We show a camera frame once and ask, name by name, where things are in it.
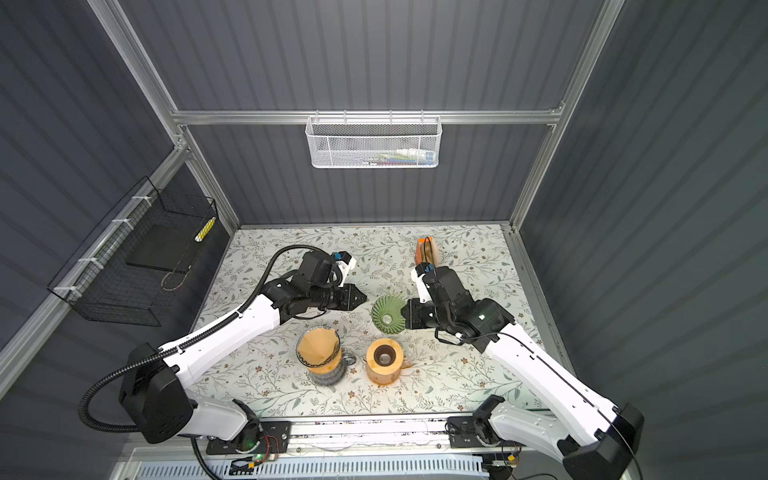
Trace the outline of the green glass dripper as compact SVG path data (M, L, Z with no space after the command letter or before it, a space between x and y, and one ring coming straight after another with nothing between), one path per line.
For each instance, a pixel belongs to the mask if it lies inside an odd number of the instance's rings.
M382 333L394 335L406 330L406 321L401 313L406 301L393 295L378 298L371 308L371 319L374 326Z

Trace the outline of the orange coffee filter box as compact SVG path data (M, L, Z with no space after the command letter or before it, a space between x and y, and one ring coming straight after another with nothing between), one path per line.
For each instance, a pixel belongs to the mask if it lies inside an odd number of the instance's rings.
M418 239L414 258L416 264L428 263L434 266L439 265L439 249L433 236Z

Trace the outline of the orange glass pitcher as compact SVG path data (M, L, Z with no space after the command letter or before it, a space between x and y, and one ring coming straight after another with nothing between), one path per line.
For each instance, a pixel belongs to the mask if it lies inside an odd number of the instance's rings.
M397 381L404 370L412 367L408 361L396 361L391 365L381 365L377 362L370 362L366 366L366 374L369 380L378 385L389 385Z

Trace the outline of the clear grey glass pitcher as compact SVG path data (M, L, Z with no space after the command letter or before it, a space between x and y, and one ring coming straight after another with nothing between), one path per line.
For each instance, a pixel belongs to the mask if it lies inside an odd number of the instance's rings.
M337 357L342 358L343 364L339 370L326 376L313 375L308 371L307 376L309 380L315 385L319 386L333 386L339 383L347 374L348 368L354 366L357 363L357 356L351 353L341 353Z

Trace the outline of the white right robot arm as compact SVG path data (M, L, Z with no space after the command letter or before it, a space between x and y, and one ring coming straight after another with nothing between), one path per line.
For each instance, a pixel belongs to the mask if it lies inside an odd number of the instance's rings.
M420 263L411 279L418 295L401 310L407 329L446 333L446 344L475 348L509 370L551 412L545 418L491 394L472 414L480 442L521 443L560 461L573 479L619 479L635 464L644 427L637 408L620 408L582 383L498 302L474 299L451 268Z

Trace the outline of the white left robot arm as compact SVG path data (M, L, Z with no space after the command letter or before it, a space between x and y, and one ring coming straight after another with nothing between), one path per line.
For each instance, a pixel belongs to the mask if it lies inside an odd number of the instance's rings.
M197 332L158 348L161 359L127 373L119 401L150 444L172 437L213 437L248 452L261 441L257 415L242 401L200 397L192 385L214 364L256 337L315 308L352 311L367 297L347 277L347 251L311 249L297 270L262 278L235 310Z

